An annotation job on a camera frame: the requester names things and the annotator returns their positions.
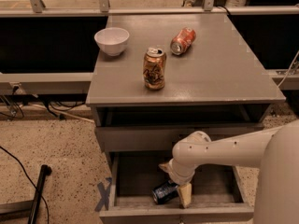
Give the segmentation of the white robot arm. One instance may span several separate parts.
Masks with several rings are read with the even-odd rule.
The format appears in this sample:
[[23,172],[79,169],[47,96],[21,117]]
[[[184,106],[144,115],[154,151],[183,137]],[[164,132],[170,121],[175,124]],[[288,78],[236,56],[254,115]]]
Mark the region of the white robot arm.
[[254,224],[299,224],[299,120],[287,125],[212,141],[195,132],[177,142],[160,168],[184,187],[203,164],[260,170]]

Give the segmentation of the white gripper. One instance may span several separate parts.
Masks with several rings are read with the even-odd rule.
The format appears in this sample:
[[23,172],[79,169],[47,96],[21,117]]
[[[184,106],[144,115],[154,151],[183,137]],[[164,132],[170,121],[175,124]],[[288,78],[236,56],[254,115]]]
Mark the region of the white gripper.
[[160,163],[159,168],[168,173],[170,178],[179,184],[177,191],[180,205],[187,208],[192,202],[192,184],[190,183],[194,174],[195,166],[185,166],[172,159],[169,162]]

